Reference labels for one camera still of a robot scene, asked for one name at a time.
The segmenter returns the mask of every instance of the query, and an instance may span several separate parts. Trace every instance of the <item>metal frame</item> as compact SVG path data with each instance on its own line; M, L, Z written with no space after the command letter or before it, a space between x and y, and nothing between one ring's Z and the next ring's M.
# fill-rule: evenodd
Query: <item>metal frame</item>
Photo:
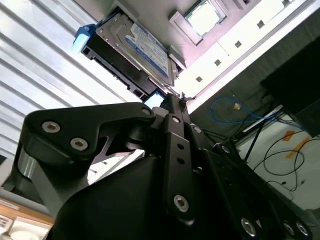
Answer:
M223 236L232 239L312 239L308 226L233 151L209 144L190 122L186 102L168 94L155 112L142 103L122 103L28 115L14 171L19 186L34 186L56 217L47 240L133 234L152 239L158 233L150 228L160 228L162 237L220 238L212 226L225 224L232 231ZM90 118L83 121L83 116ZM59 131L44 129L48 121ZM85 141L86 148L74 148L75 138L81 139L78 147ZM145 150L144 157L88 186L87 172L96 158L135 149ZM106 223L109 230L103 231Z

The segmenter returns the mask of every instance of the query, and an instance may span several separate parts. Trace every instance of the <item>blue tab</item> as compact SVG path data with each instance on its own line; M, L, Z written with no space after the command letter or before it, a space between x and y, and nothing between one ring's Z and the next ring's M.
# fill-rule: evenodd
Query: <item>blue tab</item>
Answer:
M89 25L80 27L75 34L75 40L73 41L72 51L77 54L80 53L84 48L84 46L86 45L87 41L95 33L95 30L96 30L95 24L89 24Z

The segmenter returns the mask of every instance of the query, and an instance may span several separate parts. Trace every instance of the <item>hard drive label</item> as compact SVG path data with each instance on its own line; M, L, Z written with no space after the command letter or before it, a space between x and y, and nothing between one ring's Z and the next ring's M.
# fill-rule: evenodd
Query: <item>hard drive label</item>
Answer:
M169 64L165 48L148 31L142 29L137 24L133 24L130 30L134 37L126 35L125 41L168 79Z

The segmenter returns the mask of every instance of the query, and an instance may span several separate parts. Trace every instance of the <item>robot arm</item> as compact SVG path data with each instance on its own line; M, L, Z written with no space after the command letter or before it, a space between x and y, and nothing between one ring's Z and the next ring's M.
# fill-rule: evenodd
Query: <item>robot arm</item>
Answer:
M231 151L212 148L184 101L121 103L29 114L14 160L55 217L48 240L311 240L307 225ZM88 186L92 162L144 157Z

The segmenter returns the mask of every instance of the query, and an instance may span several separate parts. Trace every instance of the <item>corrugated metal wall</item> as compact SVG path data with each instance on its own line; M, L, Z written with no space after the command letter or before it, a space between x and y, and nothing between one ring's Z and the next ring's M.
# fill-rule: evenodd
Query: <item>corrugated metal wall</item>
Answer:
M14 158L30 112L138 101L72 52L77 29L94 22L71 0L0 1L0 155Z

